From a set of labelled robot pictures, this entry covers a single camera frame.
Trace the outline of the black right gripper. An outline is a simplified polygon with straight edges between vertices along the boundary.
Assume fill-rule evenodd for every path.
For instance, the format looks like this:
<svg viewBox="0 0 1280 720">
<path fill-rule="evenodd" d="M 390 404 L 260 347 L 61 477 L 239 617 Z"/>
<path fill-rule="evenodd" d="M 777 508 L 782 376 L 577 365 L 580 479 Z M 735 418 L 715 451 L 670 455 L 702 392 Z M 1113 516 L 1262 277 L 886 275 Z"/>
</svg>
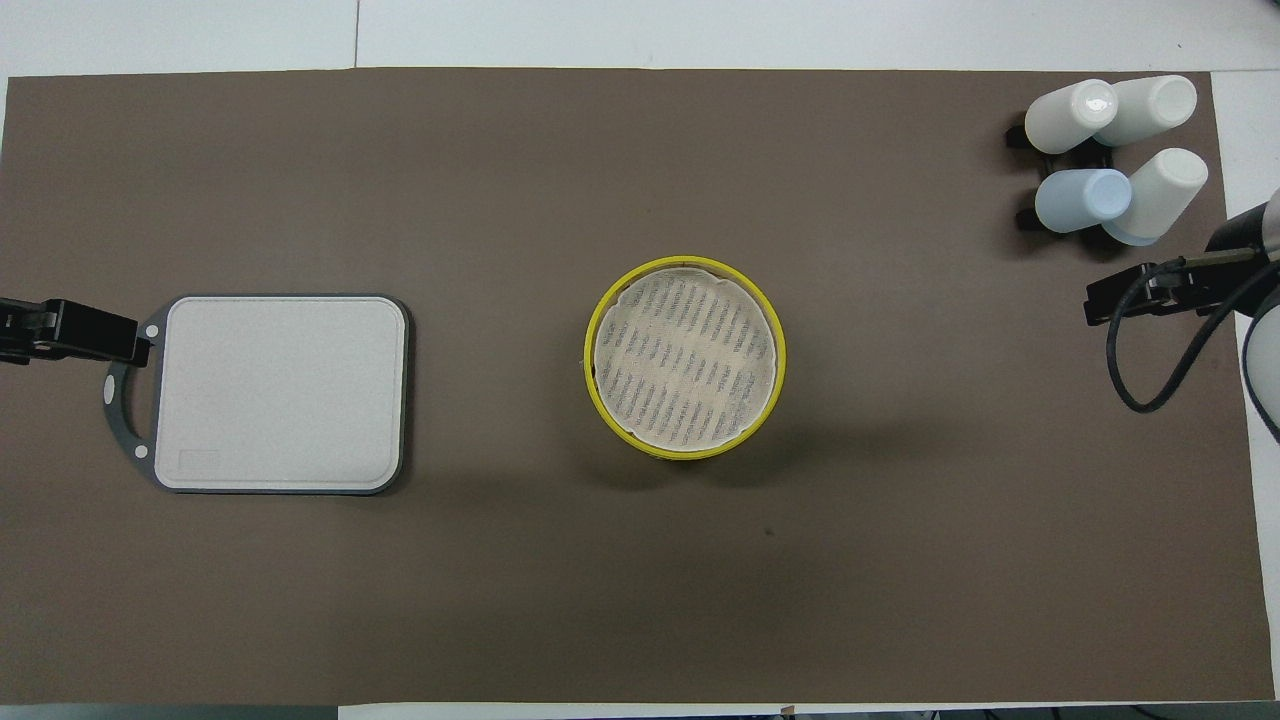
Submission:
<svg viewBox="0 0 1280 720">
<path fill-rule="evenodd" d="M 1085 287 L 1085 324 L 1103 325 L 1115 316 L 1166 316 L 1194 311 L 1201 316 L 1220 309 L 1251 275 L 1251 264 L 1230 263 L 1155 273 L 1144 266 L 1135 290 L 1124 291 L 1115 309 L 1110 277 Z"/>
</svg>

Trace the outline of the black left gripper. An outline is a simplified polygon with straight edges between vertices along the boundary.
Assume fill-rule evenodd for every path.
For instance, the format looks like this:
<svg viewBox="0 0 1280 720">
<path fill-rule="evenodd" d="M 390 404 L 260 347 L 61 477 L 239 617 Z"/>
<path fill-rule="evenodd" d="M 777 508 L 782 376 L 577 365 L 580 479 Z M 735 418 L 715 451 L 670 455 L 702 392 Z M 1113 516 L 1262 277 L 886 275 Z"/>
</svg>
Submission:
<svg viewBox="0 0 1280 720">
<path fill-rule="evenodd" d="M 68 357 L 146 368 L 148 338 L 137 322 L 65 299 L 1 300 L 1 361 L 29 365 Z"/>
</svg>

